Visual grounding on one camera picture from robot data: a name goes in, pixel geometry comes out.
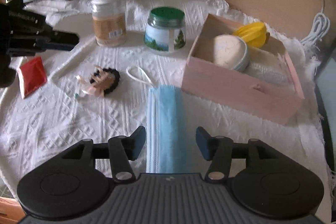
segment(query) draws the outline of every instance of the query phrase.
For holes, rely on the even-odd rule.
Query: ribbed gray panel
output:
[[[26,217],[22,224],[53,223]],[[322,224],[315,216],[278,221],[239,207],[223,186],[199,174],[143,174],[115,188],[109,199],[84,217],[58,224]]]

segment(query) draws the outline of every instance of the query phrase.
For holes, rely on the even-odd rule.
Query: white tablecloth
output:
[[[153,54],[142,42],[149,11],[159,5],[178,7],[186,14],[187,47],[170,57]],[[224,0],[127,0],[127,43],[105,48],[95,43],[90,15],[74,16],[90,12],[88,0],[42,0],[28,5],[28,9],[46,14],[51,24],[62,19],[56,27],[78,32],[81,42],[71,52],[41,54],[48,82],[25,100],[20,97],[17,80],[10,88],[0,91],[0,175],[14,196],[21,177],[77,141],[92,138],[95,143],[106,142],[116,135],[130,135],[139,125],[146,125],[148,86],[128,78],[125,74],[128,66],[140,66],[157,84],[178,85],[188,50],[208,13],[244,24],[254,21],[229,9]],[[299,113],[288,125],[281,126],[184,94],[187,134],[193,135],[197,126],[203,126],[212,135],[228,136],[236,142],[259,138],[309,168],[325,185],[317,216],[330,223],[332,181],[325,161],[312,81],[316,62],[305,61],[296,39],[268,30],[283,41],[297,69],[306,96]],[[94,65],[119,70],[119,86],[104,99],[90,96],[75,99],[74,93],[80,90],[75,76],[89,77]],[[145,155],[146,149],[132,165],[137,173],[145,171]],[[199,160],[202,172],[206,164],[201,157]],[[97,168],[110,175],[108,160],[98,161]],[[231,173],[241,168],[241,161],[233,162]]]

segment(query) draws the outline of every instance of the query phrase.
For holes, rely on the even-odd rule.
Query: barcode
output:
[[[112,38],[112,37],[118,37],[118,36],[121,35],[122,33],[123,33],[123,30],[122,30],[122,29],[119,29],[119,30],[110,32],[110,33],[109,33],[109,38]]]

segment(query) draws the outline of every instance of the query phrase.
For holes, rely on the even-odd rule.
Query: orange label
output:
[[[92,18],[94,33],[98,39],[111,42],[124,39],[126,34],[125,14],[121,13],[102,19]]]

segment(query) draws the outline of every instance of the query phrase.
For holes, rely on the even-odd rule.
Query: jar label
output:
[[[120,13],[108,18],[93,18],[94,33],[99,40],[104,40],[108,44],[124,41],[126,34],[125,14]]]
[[[154,50],[173,52],[185,46],[185,28],[163,29],[147,24],[144,43]]]

